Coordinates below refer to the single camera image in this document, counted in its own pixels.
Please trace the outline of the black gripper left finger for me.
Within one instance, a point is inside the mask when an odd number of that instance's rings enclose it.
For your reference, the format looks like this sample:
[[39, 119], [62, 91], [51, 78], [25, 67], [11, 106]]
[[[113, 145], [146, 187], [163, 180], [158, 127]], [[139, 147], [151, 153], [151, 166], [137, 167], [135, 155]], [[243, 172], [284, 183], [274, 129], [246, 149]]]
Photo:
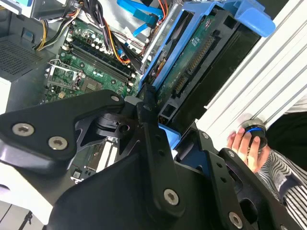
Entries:
[[158, 125], [154, 94], [143, 99], [100, 90], [0, 116], [0, 198], [49, 217], [57, 199], [74, 185], [76, 154], [107, 138], [117, 139], [111, 165], [141, 139], [140, 126]]

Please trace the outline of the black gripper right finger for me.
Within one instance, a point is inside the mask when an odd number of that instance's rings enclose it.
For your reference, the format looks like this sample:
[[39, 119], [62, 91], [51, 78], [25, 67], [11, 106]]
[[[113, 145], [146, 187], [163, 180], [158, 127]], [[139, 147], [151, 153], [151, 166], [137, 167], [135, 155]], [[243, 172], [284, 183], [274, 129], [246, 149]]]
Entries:
[[229, 149], [194, 129], [196, 230], [298, 230], [299, 225]]

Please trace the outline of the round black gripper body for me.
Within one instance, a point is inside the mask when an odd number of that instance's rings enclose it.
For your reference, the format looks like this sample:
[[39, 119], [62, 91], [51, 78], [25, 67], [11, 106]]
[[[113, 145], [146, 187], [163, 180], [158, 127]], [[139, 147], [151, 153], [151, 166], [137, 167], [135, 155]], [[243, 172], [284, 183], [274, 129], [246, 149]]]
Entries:
[[174, 161], [166, 133], [148, 111], [123, 158], [65, 192], [48, 230], [218, 230], [216, 170], [224, 161], [208, 139], [196, 136], [194, 165]]

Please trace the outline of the person's bare hand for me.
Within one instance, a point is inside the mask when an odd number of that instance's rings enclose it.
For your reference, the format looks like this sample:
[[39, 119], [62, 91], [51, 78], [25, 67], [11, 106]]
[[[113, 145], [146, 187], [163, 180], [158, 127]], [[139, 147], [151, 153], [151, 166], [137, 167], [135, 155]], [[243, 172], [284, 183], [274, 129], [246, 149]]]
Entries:
[[228, 136], [226, 147], [234, 151], [253, 173], [261, 169], [271, 151], [268, 145], [260, 149], [260, 138], [252, 137], [244, 128]]

